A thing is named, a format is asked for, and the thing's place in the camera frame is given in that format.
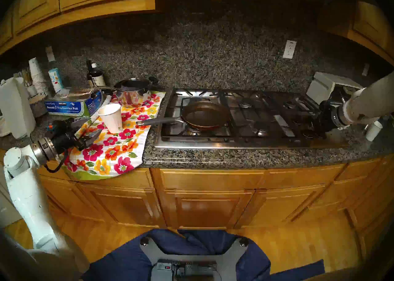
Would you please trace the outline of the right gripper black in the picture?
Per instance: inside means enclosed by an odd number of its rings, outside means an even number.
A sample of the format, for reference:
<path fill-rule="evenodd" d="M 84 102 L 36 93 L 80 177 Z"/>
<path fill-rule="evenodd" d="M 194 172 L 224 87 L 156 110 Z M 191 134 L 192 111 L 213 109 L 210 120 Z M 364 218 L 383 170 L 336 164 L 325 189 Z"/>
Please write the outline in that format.
<path fill-rule="evenodd" d="M 311 116 L 309 135 L 312 139 L 326 139 L 326 133 L 340 127 L 338 106 L 333 106 L 330 100 L 323 100 L 319 104 L 320 114 Z"/>

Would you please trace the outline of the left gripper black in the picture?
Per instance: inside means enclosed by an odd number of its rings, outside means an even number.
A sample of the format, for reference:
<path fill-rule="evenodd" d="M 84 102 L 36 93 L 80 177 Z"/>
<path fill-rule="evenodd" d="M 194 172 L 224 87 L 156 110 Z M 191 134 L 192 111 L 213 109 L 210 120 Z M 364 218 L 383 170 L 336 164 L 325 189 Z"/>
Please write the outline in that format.
<path fill-rule="evenodd" d="M 83 124 L 90 120 L 90 118 L 73 118 L 70 120 L 70 128 L 80 129 Z M 71 129 L 63 129 L 54 134 L 54 149 L 58 155 L 74 147 L 79 151 L 88 149 L 94 144 L 102 132 L 102 129 L 99 129 L 77 139 Z"/>

